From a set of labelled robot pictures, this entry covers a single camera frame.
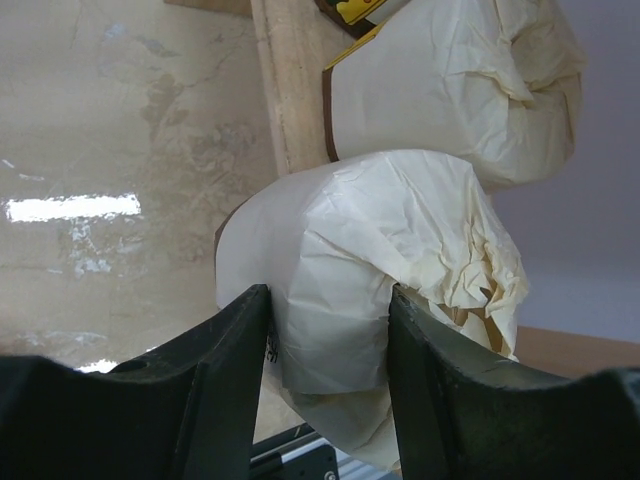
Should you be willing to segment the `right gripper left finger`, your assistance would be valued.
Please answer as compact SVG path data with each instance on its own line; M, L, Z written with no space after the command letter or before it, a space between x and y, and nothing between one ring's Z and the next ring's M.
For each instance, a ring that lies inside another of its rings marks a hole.
M268 326L267 287L106 373L1 360L5 479L245 479Z

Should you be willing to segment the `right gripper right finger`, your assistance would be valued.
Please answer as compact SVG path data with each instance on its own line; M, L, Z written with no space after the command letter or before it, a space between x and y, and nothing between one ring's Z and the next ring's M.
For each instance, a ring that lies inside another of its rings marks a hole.
M407 479L635 479L639 372L569 380L450 329L395 287L387 355Z

